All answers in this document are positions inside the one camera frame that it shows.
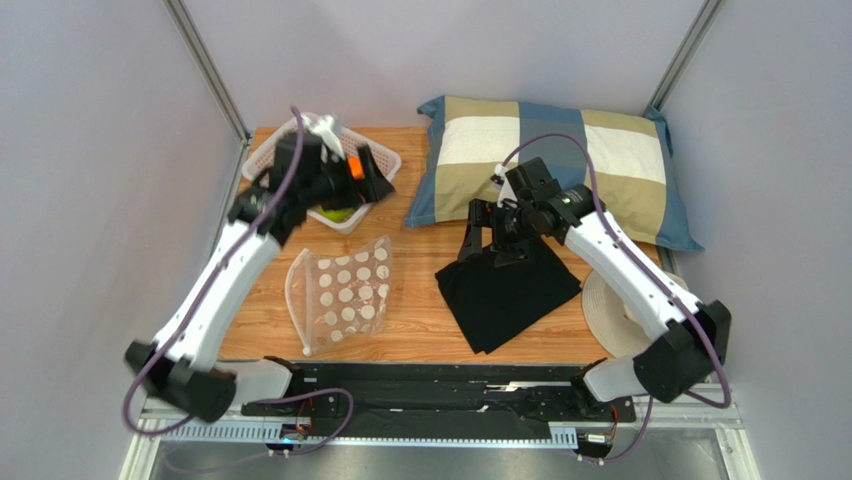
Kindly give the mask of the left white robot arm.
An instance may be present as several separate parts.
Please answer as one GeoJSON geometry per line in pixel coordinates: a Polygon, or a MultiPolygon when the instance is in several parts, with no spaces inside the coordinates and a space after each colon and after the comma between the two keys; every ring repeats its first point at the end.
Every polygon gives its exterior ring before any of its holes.
{"type": "Polygon", "coordinates": [[[212,423],[233,406],[279,399],[294,365],[277,357],[221,361],[227,330],[252,286],[278,256],[310,210],[357,210],[395,191],[366,141],[337,153],[316,133],[268,138],[270,165],[250,173],[235,198],[214,254],[190,293],[154,339],[133,341],[124,361],[146,393],[212,423]]]}

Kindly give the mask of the clear zip top bag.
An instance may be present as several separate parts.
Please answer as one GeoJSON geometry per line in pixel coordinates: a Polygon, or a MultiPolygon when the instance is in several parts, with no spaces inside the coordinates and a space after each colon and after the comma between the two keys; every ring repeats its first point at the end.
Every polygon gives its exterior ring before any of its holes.
{"type": "Polygon", "coordinates": [[[382,329],[392,263],[392,243],[387,236],[340,256],[308,249],[300,252],[287,272],[284,295],[304,356],[382,329]]]}

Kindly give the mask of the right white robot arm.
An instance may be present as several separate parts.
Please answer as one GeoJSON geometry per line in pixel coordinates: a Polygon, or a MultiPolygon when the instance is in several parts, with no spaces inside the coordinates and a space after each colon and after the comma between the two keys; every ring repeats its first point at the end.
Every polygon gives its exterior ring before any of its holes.
{"type": "Polygon", "coordinates": [[[533,241],[551,237],[590,265],[638,321],[649,346],[588,366],[578,382],[593,402],[646,394],[670,403],[720,374],[732,316],[720,301],[703,302],[657,267],[617,226],[593,187],[562,187],[540,158],[492,177],[496,201],[468,204],[458,259],[495,253],[496,266],[525,262],[533,241]]]}

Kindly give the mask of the green fake apple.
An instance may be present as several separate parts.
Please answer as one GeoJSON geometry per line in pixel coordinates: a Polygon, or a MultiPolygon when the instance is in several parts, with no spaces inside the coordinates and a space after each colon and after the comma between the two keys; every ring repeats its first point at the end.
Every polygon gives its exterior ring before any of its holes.
{"type": "Polygon", "coordinates": [[[321,216],[333,223],[343,223],[347,221],[356,212],[356,210],[353,208],[338,210],[326,210],[319,208],[318,212],[321,216]]]}

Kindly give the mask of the small orange fake fruit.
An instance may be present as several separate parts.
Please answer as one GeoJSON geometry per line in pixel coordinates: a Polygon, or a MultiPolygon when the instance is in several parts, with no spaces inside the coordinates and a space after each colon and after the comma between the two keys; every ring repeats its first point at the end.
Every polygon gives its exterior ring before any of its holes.
{"type": "Polygon", "coordinates": [[[349,156],[347,158],[347,164],[349,167],[349,171],[351,176],[356,181],[361,181],[366,178],[365,169],[363,167],[362,161],[357,156],[349,156]]]}

